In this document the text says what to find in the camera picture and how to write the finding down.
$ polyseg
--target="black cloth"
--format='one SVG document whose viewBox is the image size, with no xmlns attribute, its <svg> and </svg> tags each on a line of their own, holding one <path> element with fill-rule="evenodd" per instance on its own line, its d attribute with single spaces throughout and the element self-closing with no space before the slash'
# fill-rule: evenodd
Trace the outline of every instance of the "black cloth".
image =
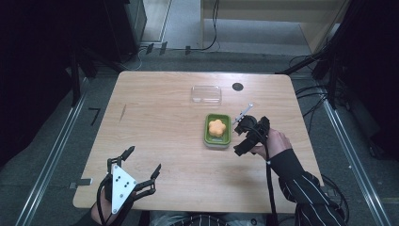
<svg viewBox="0 0 399 226">
<path fill-rule="evenodd" d="M 294 150 L 288 149 L 270 159 L 271 169 L 279 176 L 279 187 L 288 201 L 296 203 L 295 226 L 346 225 L 340 206 L 331 201 L 320 188 L 319 180 L 303 170 Z M 99 225 L 84 216 L 79 225 Z M 176 222 L 175 226 L 227 225 L 209 215 L 197 215 Z"/>
</svg>

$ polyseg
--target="hand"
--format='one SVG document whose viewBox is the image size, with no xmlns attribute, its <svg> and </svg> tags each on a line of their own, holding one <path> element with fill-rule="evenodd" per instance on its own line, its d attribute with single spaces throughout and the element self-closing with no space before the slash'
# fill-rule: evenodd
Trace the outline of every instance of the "hand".
<svg viewBox="0 0 399 226">
<path fill-rule="evenodd" d="M 287 149 L 292 149 L 293 146 L 290 143 L 290 139 L 287 138 L 282 132 L 270 128 L 267 139 L 267 149 L 269 151 L 269 158 L 282 153 Z M 250 150 L 252 153 L 257 153 L 266 160 L 266 150 L 264 146 L 255 146 Z"/>
</svg>

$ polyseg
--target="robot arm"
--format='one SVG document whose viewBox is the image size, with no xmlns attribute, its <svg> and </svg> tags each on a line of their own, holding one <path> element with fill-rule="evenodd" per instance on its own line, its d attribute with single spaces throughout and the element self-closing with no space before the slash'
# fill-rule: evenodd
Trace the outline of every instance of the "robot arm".
<svg viewBox="0 0 399 226">
<path fill-rule="evenodd" d="M 150 180 L 140 184 L 137 183 L 135 178 L 130 176 L 125 170 L 122 169 L 121 161 L 125 161 L 134 149 L 135 147 L 132 146 L 128 150 L 124 151 L 121 156 L 107 160 L 107 175 L 100 183 L 99 189 L 97 191 L 97 207 L 103 225 L 107 224 L 107 220 L 104 219 L 100 203 L 100 193 L 103 188 L 105 191 L 105 198 L 112 203 L 111 215 L 119 213 L 117 219 L 112 225 L 121 225 L 135 201 L 152 195 L 156 191 L 155 180 L 160 173 L 159 171 L 161 169 L 161 164 L 159 164 L 159 166 L 155 169 Z M 140 191 L 148 186 L 150 187 L 148 190 L 136 193 L 133 197 L 131 196 L 132 192 Z"/>
</svg>

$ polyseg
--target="metal rail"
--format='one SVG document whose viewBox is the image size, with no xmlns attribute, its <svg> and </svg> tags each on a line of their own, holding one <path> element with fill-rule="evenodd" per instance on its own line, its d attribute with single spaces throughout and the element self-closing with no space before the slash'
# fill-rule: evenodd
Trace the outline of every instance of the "metal rail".
<svg viewBox="0 0 399 226">
<path fill-rule="evenodd" d="M 369 176 L 367 175 L 364 167 L 362 166 L 357 152 L 352 145 L 349 135 L 346 133 L 340 116 L 336 110 L 334 110 L 328 102 L 324 102 L 325 110 L 331 121 L 332 126 L 337 134 L 341 145 L 343 146 L 343 152 L 352 167 L 352 171 L 355 174 L 355 178 L 358 181 L 361 192 L 363 193 L 364 199 L 369 205 L 370 211 L 375 219 L 376 225 L 391 226 L 391 221 L 382 205 L 382 202 L 375 191 L 373 184 L 371 183 Z"/>
<path fill-rule="evenodd" d="M 51 180 L 51 177 L 56 169 L 56 165 L 62 152 L 64 150 L 65 144 L 70 136 L 71 130 L 76 122 L 76 119 L 82 109 L 82 105 L 86 99 L 86 94 L 88 92 L 88 79 L 85 78 L 82 84 L 82 95 L 76 106 L 73 107 L 65 120 L 61 131 L 58 134 L 56 139 L 56 143 L 53 146 L 52 151 L 50 152 L 43 169 L 39 175 L 38 180 L 33 186 L 32 190 L 29 193 L 27 201 L 24 205 L 24 209 L 21 212 L 20 216 L 15 225 L 26 226 L 30 225 L 33 217 L 35 216 L 36 210 L 40 204 L 41 198 L 44 195 L 44 192 Z"/>
</svg>

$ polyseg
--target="black cable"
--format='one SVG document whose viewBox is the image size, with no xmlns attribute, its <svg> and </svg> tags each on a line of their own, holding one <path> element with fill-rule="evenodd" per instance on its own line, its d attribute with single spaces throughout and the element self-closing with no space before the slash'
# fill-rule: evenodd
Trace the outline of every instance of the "black cable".
<svg viewBox="0 0 399 226">
<path fill-rule="evenodd" d="M 299 93 L 301 93 L 301 92 L 303 92 L 303 91 L 309 90 L 309 89 L 326 88 L 326 87 L 327 87 L 326 85 L 318 85 L 318 86 L 305 87 L 305 88 L 296 90 L 296 91 L 295 91 L 295 95 L 297 95 L 297 94 L 299 94 Z"/>
<path fill-rule="evenodd" d="M 289 217 L 285 217 L 285 218 L 283 218 L 283 219 L 279 220 L 279 224 L 281 224 L 282 222 L 284 222 L 285 220 L 287 220 L 287 219 L 290 219 L 290 218 L 293 218 L 293 219 L 295 219 L 295 216 L 289 216 Z"/>
<path fill-rule="evenodd" d="M 104 215 L 103 215 L 103 208 L 101 207 L 101 191 L 103 189 L 103 186 L 105 185 L 106 181 L 108 180 L 108 177 L 105 176 L 105 178 L 103 178 L 103 180 L 100 182 L 99 188 L 97 189 L 97 210 L 99 212 L 99 216 L 100 216 L 100 221 L 102 223 L 102 225 L 106 225 L 105 219 L 104 219 Z"/>
<path fill-rule="evenodd" d="M 270 165 L 268 164 L 269 162 L 269 151 L 267 149 L 267 144 L 266 144 L 266 137 L 262 136 L 261 133 L 259 133 L 258 130 L 254 129 L 253 127 L 243 127 L 244 129 L 247 129 L 248 131 L 252 131 L 255 133 L 256 137 L 261 141 L 261 143 L 264 146 L 264 150 L 266 151 L 266 179 L 267 179 L 267 188 L 269 191 L 269 200 L 270 200 L 270 206 L 272 208 L 272 215 L 271 215 L 271 226 L 278 226 L 278 217 L 277 217 L 277 211 L 276 211 L 276 202 L 274 199 L 274 189 L 273 189 L 273 183 L 272 183 L 272 170 Z"/>
<path fill-rule="evenodd" d="M 112 217 L 112 213 L 111 213 L 111 214 L 109 214 L 108 218 L 106 219 L 106 221 L 105 221 L 105 225 L 108 223 L 108 221 L 111 219 L 111 217 Z"/>
<path fill-rule="evenodd" d="M 343 205 L 345 207 L 345 213 L 344 213 L 343 220 L 347 223 L 349 221 L 349 204 L 346 200 L 346 197 L 344 196 L 342 191 L 338 188 L 338 186 L 331 179 L 326 177 L 326 175 L 322 174 L 322 178 L 328 186 L 331 186 L 332 188 L 334 188 L 335 191 L 337 191 L 337 193 L 340 195 L 340 197 L 341 197 L 340 207 L 343 207 Z"/>
<path fill-rule="evenodd" d="M 208 47 L 206 47 L 206 48 L 202 48 L 202 49 L 190 49 L 190 51 L 205 51 L 205 50 L 210 49 L 212 46 L 214 46 L 214 44 L 215 44 L 215 42 L 216 42 L 216 39 L 217 39 L 216 22 L 217 22 L 217 15 L 218 15 L 218 12 L 219 12 L 219 0 L 215 0 L 214 11 L 213 11 L 213 14 L 212 14 L 212 21 L 213 21 L 213 24 L 214 24 L 215 36 L 214 36 L 214 40 L 212 41 L 212 43 L 211 43 Z M 167 48 L 167 50 L 172 50 L 172 51 L 186 51 L 186 49 L 175 49 L 175 48 L 173 48 L 173 49 L 168 49 L 168 48 Z"/>
<path fill-rule="evenodd" d="M 301 98 L 313 96 L 313 95 L 327 95 L 327 93 L 326 92 L 313 92 L 313 93 L 304 94 L 302 96 L 298 96 L 298 97 L 296 97 L 296 99 L 301 99 Z"/>
<path fill-rule="evenodd" d="M 293 63 L 293 61 L 294 61 L 296 58 L 300 58 L 300 57 L 305 57 L 303 60 L 305 60 L 305 59 L 307 59 L 307 58 L 310 57 L 310 58 L 313 60 L 313 62 L 327 61 L 326 59 L 315 59 L 315 58 L 313 58 L 313 55 L 301 55 L 301 56 L 295 56 L 295 57 L 291 58 L 290 61 L 288 62 L 288 67 L 291 68 L 291 64 Z M 306 64 L 305 66 L 306 66 L 308 69 L 310 69 L 311 71 L 314 70 L 313 68 L 311 68 L 311 67 L 309 66 L 309 64 Z"/>
<path fill-rule="evenodd" d="M 317 104 L 315 106 L 313 106 L 308 112 L 306 112 L 305 114 L 302 115 L 302 117 L 306 117 L 307 115 L 309 115 L 310 113 L 312 113 L 312 111 L 314 111 L 315 109 L 317 109 L 317 107 L 319 107 L 319 105 L 324 102 L 326 100 L 327 96 L 325 95 L 324 97 L 320 98 L 320 100 L 317 102 Z"/>
<path fill-rule="evenodd" d="M 311 122 L 313 121 L 313 115 L 314 115 L 315 110 L 312 111 L 311 113 L 311 119 L 309 120 L 309 129 L 308 129 L 308 135 L 311 134 Z"/>
</svg>

